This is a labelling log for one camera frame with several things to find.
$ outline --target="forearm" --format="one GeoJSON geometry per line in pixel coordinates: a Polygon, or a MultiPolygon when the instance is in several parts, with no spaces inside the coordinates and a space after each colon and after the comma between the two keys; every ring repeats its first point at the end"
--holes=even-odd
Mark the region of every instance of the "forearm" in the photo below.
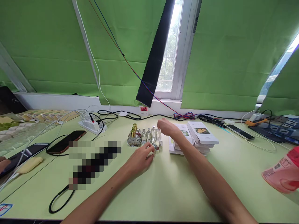
{"type": "Polygon", "coordinates": [[[128,179],[128,174],[122,168],[119,169],[103,186],[75,208],[62,224],[95,223],[128,179]]]}
{"type": "Polygon", "coordinates": [[[234,213],[239,209],[242,213],[247,213],[245,215],[249,215],[251,219],[249,212],[213,165],[181,133],[175,135],[173,139],[183,151],[206,196],[219,212],[232,223],[234,213]]]}

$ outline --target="white wall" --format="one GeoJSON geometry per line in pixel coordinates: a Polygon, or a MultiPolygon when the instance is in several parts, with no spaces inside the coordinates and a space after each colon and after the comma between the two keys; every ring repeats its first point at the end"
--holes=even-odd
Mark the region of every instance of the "white wall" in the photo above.
{"type": "MultiPolygon", "coordinates": [[[[44,110],[76,110],[87,109],[88,106],[97,105],[101,110],[109,110],[109,106],[101,105],[98,97],[79,96],[79,95],[58,95],[58,94],[41,94],[41,93],[15,93],[16,97],[22,104],[29,109],[44,109],[44,110]]],[[[220,117],[241,118],[247,112],[233,111],[215,111],[215,110],[190,110],[181,109],[179,100],[162,100],[169,107],[173,108],[180,114],[192,112],[194,114],[212,114],[220,117]]],[[[97,111],[97,107],[93,106],[90,110],[97,111]]],[[[124,110],[127,112],[139,114],[139,107],[132,106],[111,106],[111,111],[124,110]]],[[[153,100],[152,106],[149,109],[150,115],[162,114],[173,116],[173,111],[161,104],[156,99],[153,100]]]]}

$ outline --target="green curtain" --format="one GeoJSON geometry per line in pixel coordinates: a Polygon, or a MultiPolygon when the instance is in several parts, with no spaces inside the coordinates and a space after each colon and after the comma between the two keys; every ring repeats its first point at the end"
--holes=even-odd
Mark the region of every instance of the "green curtain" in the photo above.
{"type": "MultiPolygon", "coordinates": [[[[97,0],[140,77],[165,1],[97,0]]],[[[99,66],[103,93],[111,105],[137,105],[140,80],[124,62],[89,2],[78,0],[78,6],[99,66]]],[[[0,41],[37,92],[100,96],[101,104],[107,105],[97,88],[71,0],[1,0],[0,21],[0,41]]]]}
{"type": "Polygon", "coordinates": [[[0,86],[7,86],[12,92],[17,92],[18,89],[15,85],[7,78],[5,72],[0,68],[0,86]]]}
{"type": "Polygon", "coordinates": [[[182,108],[250,111],[299,28],[297,0],[203,0],[182,108]]]}
{"type": "Polygon", "coordinates": [[[298,84],[299,47],[270,86],[260,110],[270,109],[274,115],[299,115],[298,84]]]}

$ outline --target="hand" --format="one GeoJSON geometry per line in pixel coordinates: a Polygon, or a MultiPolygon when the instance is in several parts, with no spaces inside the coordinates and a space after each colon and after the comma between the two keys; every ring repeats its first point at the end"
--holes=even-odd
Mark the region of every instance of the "hand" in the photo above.
{"type": "Polygon", "coordinates": [[[10,160],[7,160],[5,157],[0,156],[0,173],[11,163],[10,160]]]}
{"type": "Polygon", "coordinates": [[[175,126],[173,123],[170,123],[166,118],[158,120],[157,127],[161,129],[161,132],[164,135],[168,135],[171,138],[174,138],[175,135],[182,133],[177,126],[175,126]]]}
{"type": "Polygon", "coordinates": [[[150,152],[155,152],[155,148],[149,142],[136,149],[128,161],[122,166],[124,172],[130,177],[135,177],[144,169],[148,168],[154,158],[154,154],[147,158],[150,152]]]}

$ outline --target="pink bottle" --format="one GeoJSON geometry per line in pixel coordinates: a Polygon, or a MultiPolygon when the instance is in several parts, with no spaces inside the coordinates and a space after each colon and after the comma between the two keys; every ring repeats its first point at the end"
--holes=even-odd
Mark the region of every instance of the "pink bottle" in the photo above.
{"type": "Polygon", "coordinates": [[[265,170],[262,176],[281,193],[289,194],[299,188],[299,146],[288,152],[278,164],[265,170]]]}

